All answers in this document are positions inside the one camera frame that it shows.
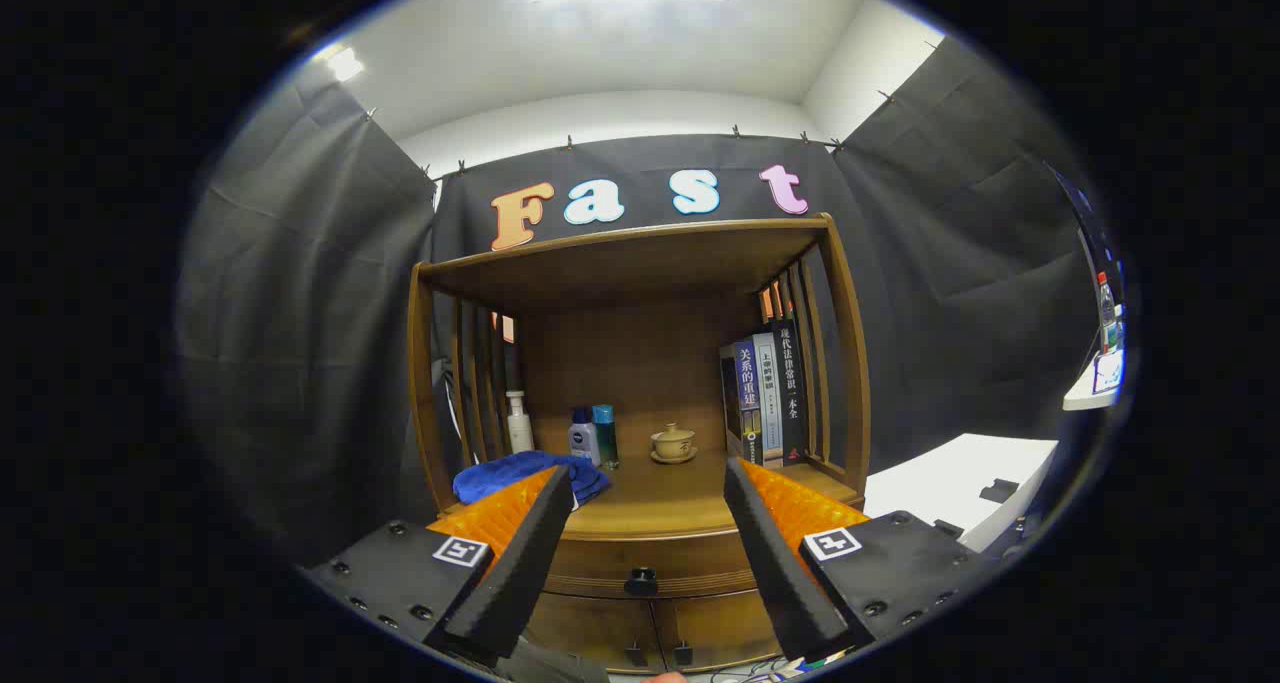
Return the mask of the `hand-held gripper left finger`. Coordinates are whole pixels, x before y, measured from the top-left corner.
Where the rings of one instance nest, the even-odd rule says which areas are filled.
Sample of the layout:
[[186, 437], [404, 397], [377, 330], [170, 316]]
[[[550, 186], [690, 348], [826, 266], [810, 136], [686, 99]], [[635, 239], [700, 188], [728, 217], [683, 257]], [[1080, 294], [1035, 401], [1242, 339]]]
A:
[[541, 469], [433, 524], [393, 521], [306, 569], [356, 616], [417, 648], [509, 657], [543, 592], [575, 496]]

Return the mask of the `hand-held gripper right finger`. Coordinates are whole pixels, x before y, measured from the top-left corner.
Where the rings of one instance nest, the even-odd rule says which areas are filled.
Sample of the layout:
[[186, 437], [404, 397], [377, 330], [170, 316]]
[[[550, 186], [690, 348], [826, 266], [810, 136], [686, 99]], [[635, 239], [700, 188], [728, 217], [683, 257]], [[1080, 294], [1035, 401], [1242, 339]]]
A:
[[906, 512], [865, 515], [732, 458], [724, 501], [774, 636], [814, 661], [911, 631], [975, 593], [995, 556]]

